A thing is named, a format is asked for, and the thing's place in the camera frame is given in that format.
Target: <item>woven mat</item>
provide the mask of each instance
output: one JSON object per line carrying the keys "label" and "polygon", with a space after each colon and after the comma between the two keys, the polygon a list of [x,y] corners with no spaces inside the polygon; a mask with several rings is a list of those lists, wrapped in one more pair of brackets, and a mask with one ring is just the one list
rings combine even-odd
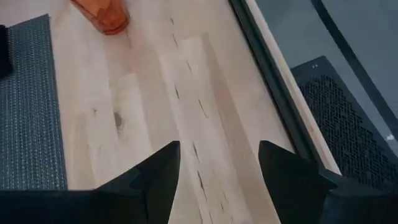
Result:
{"label": "woven mat", "polygon": [[9,44],[14,73],[0,80],[0,189],[67,189],[49,16],[10,27]]}

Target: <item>black metal vent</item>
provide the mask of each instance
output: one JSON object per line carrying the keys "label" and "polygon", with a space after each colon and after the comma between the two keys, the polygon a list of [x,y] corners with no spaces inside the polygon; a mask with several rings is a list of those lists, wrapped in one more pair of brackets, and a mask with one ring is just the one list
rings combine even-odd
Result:
{"label": "black metal vent", "polygon": [[326,57],[292,69],[341,173],[385,192],[398,192],[398,158]]}

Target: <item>orange object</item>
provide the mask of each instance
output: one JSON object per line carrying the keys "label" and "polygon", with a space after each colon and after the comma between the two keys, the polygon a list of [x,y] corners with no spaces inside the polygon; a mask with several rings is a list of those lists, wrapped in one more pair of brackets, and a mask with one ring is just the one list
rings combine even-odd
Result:
{"label": "orange object", "polygon": [[71,0],[71,2],[106,35],[117,34],[129,24],[123,0]]}

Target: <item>wooden floorboard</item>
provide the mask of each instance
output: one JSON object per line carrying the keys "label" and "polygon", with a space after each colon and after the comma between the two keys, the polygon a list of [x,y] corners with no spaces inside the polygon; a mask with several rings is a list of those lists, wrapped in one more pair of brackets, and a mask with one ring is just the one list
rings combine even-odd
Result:
{"label": "wooden floorboard", "polygon": [[258,145],[292,146],[227,0],[127,0],[131,23],[114,36],[68,1],[27,2],[1,1],[0,14],[26,13],[0,23],[50,14],[69,189],[179,140],[170,223],[279,223]]}

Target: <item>gray floor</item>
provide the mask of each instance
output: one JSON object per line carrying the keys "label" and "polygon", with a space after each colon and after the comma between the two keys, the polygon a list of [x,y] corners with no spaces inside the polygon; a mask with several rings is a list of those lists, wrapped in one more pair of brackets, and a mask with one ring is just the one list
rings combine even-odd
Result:
{"label": "gray floor", "polygon": [[[332,37],[328,33],[326,27],[320,20],[316,10],[313,8],[310,0],[257,0],[260,10],[262,11],[264,18],[266,19],[272,34],[274,35],[286,61],[290,68],[313,60],[319,56],[326,56],[327,59],[334,66],[336,71],[341,75],[341,79],[344,81],[348,89],[352,92],[358,103],[365,110],[366,114],[370,117],[377,130],[381,133],[384,140],[387,141],[388,145],[398,155],[398,143],[392,136],[389,128],[382,119],[381,115],[369,99],[364,88],[360,84],[356,75],[352,71],[351,67],[341,54],[337,45],[333,41]],[[333,9],[339,10],[339,6],[343,5],[343,0],[338,0],[332,3]],[[374,80],[376,86],[382,89],[382,94],[386,98],[389,106],[392,110],[398,114],[398,89],[395,86],[398,83],[398,76],[392,74],[394,71],[394,62],[397,61],[394,56],[398,55],[397,46],[390,47],[397,34],[397,29],[388,31],[388,26],[393,24],[393,16],[388,17],[386,14],[394,13],[392,9],[390,11],[383,11],[384,9],[390,9],[390,0],[383,0],[379,3],[379,8],[376,12],[380,13],[380,21],[373,21],[372,26],[377,27],[377,32],[386,33],[389,37],[382,40],[382,44],[377,43],[371,50],[366,50],[365,46],[369,43],[374,43],[374,39],[380,38],[378,33],[369,32],[367,27],[356,27],[355,24],[359,21],[350,21],[346,23],[345,27],[347,32],[352,35],[349,36],[348,41],[354,42],[353,50],[358,50],[356,54],[361,54],[358,58],[368,71],[371,78]],[[362,4],[364,12],[370,11],[375,6],[369,4]],[[341,21],[350,20],[351,14],[355,11],[352,9],[353,5],[341,10]],[[358,18],[363,17],[365,14],[358,14]],[[362,32],[372,33],[367,35],[366,38],[359,38],[362,35],[357,30]]]}

